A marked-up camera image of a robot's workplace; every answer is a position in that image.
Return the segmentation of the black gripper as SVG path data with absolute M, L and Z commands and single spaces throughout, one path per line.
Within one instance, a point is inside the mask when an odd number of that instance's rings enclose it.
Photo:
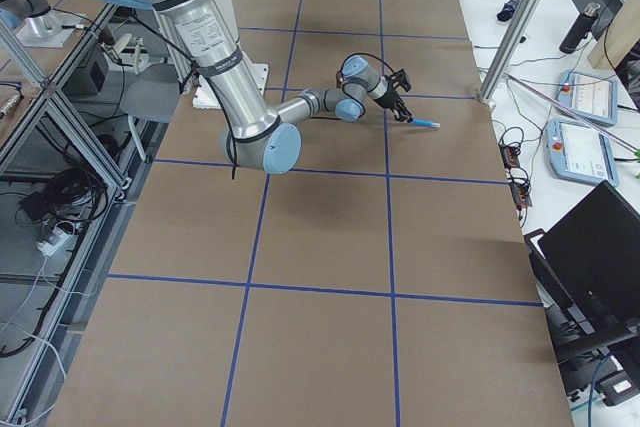
M 412 122 L 412 113 L 404 104 L 400 95 L 396 92 L 389 76 L 380 77 L 378 84 L 372 90 L 372 100 L 383 109 L 390 110 L 396 121 Z

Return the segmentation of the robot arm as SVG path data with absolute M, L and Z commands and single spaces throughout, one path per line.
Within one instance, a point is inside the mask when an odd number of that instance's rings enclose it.
M 188 59 L 221 105 L 227 122 L 223 149 L 236 166 L 269 174 L 288 172 L 301 152 L 298 123 L 322 111 L 345 122 L 356 122 L 365 113 L 366 99 L 390 110 L 399 122 L 415 121 L 397 92 L 411 88 L 403 70 L 382 75 L 362 55 L 352 54 L 341 66 L 338 87 L 306 89 L 278 106 L 270 106 L 215 0 L 102 1 L 152 10 L 171 20 Z
M 74 29 L 64 28 L 48 0 L 1 0 L 1 22 L 26 47 L 62 48 Z

